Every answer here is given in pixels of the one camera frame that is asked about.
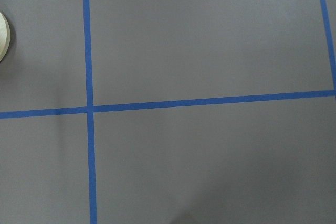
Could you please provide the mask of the white mug with handle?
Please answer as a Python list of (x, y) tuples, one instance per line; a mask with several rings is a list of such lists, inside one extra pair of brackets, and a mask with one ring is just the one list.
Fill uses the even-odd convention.
[(1, 13), (1, 27), (0, 27), (0, 40), (1, 40), (1, 54), (0, 54), (0, 61), (3, 60), (3, 58), (5, 57), (8, 48), (9, 48), (9, 44), (10, 44), (10, 40), (11, 40), (11, 31), (10, 31), (10, 26), (9, 23), (7, 21), (7, 18), (5, 17), (5, 15), (3, 13)]

